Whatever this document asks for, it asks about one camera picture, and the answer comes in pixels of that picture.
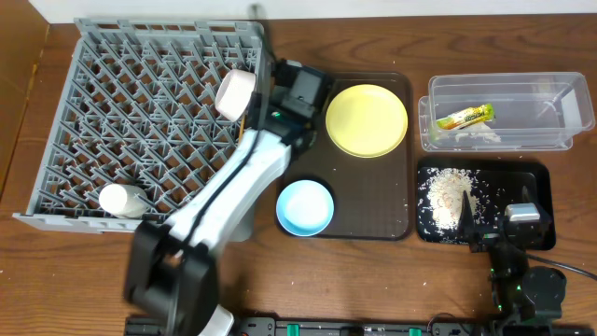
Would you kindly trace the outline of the green snack wrapper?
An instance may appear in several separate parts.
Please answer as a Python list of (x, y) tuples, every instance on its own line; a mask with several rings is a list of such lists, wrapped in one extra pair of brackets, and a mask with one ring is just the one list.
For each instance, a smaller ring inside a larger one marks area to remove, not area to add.
[(443, 130), (459, 130), (476, 123), (494, 119), (494, 108), (491, 104), (468, 107), (438, 119), (437, 126)]

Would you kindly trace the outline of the yellow round plate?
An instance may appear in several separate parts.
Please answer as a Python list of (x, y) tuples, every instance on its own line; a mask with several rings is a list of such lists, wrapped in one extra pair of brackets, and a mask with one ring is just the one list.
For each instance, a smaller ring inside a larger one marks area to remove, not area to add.
[(382, 86), (359, 84), (332, 99), (325, 124), (339, 149), (369, 159), (388, 154), (402, 143), (409, 118), (405, 105), (394, 93)]

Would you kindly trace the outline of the light blue bowl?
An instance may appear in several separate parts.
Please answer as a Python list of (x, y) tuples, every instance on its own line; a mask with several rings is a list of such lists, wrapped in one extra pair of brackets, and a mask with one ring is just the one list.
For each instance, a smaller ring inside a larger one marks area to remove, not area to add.
[(310, 237), (331, 222), (335, 204), (331, 192), (313, 180), (298, 180), (286, 186), (276, 202), (276, 216), (288, 233)]

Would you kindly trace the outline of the wooden chopstick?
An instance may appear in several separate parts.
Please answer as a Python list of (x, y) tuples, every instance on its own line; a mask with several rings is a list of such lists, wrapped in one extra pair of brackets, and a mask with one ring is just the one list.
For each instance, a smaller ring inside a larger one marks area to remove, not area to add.
[(243, 139), (245, 120), (246, 120), (246, 116), (243, 116), (242, 119), (241, 119), (240, 126), (239, 126), (239, 138), (238, 138), (239, 143), (241, 143), (242, 139)]

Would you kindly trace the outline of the white cup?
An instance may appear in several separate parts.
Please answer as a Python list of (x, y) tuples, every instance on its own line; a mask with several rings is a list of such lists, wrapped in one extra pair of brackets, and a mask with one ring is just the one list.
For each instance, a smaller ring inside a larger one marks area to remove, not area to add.
[(110, 215), (120, 218), (138, 218), (147, 210), (146, 193), (139, 187), (108, 184), (99, 194), (99, 205)]

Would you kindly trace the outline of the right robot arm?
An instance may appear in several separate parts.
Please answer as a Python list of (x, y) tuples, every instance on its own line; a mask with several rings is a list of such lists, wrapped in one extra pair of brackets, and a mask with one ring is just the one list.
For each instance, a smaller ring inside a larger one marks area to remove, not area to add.
[(492, 225), (480, 225), (468, 193), (463, 193), (458, 238), (471, 252), (489, 254), (493, 303), (500, 311), (485, 324), (473, 326), (472, 335), (553, 335), (553, 321), (562, 317), (565, 275), (552, 267), (532, 266), (525, 251), (543, 242), (552, 218), (527, 188), (521, 194), (522, 202), (507, 205)]

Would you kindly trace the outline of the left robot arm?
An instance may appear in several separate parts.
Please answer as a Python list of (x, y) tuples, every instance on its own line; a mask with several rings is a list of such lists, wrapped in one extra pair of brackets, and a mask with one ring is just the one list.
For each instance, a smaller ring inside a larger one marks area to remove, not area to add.
[(226, 335), (233, 315), (219, 304), (216, 260), (247, 211), (317, 134), (333, 79), (281, 60), (258, 75), (231, 70), (216, 111), (251, 124), (232, 156), (185, 206), (158, 225), (143, 221), (132, 240), (124, 299), (158, 320), (168, 335)]

